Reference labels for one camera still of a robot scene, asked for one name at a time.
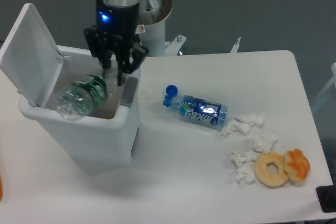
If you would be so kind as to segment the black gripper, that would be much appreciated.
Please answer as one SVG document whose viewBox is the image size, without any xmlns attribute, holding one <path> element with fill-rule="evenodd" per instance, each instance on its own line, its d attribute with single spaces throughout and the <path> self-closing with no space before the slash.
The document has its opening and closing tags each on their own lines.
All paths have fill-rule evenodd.
<svg viewBox="0 0 336 224">
<path fill-rule="evenodd" d="M 91 55 L 102 65 L 103 78 L 109 74 L 111 55 L 115 54 L 118 86 L 122 85 L 123 73 L 137 70 L 149 52 L 136 39 L 138 14 L 139 3 L 119 7 L 96 0 L 96 24 L 84 30 Z"/>
</svg>

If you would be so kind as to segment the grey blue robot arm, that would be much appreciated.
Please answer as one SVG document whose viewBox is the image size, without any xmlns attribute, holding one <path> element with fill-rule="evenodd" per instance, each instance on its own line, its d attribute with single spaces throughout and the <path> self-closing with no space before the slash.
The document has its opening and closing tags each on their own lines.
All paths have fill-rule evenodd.
<svg viewBox="0 0 336 224">
<path fill-rule="evenodd" d="M 118 64 L 117 80 L 141 65 L 149 50 L 140 44 L 142 0 L 96 0 L 96 23 L 83 32 L 91 55 L 99 60 L 103 73 L 111 68 L 111 56 Z"/>
</svg>

